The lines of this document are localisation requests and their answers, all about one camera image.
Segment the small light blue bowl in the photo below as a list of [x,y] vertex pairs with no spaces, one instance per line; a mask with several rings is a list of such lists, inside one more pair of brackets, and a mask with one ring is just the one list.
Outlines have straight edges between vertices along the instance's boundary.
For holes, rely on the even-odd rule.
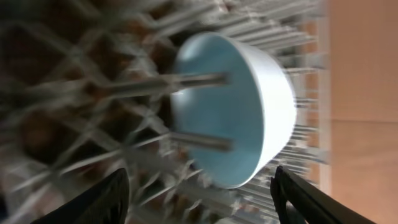
[[288,143],[297,117],[295,92],[272,55],[205,32],[184,42],[175,71],[228,76],[227,85],[191,88],[171,96],[178,132],[231,140],[229,152],[202,147],[189,152],[216,186],[235,189],[246,184]]

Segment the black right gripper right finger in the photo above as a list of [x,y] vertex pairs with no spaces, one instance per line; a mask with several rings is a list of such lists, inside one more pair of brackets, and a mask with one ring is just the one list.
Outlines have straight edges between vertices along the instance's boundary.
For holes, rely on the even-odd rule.
[[374,224],[283,166],[276,168],[270,191],[281,224]]

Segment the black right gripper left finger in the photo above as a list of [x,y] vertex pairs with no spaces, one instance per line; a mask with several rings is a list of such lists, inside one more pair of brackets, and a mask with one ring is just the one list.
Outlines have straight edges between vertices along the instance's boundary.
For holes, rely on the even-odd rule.
[[124,168],[32,224],[124,224],[129,208],[129,179]]

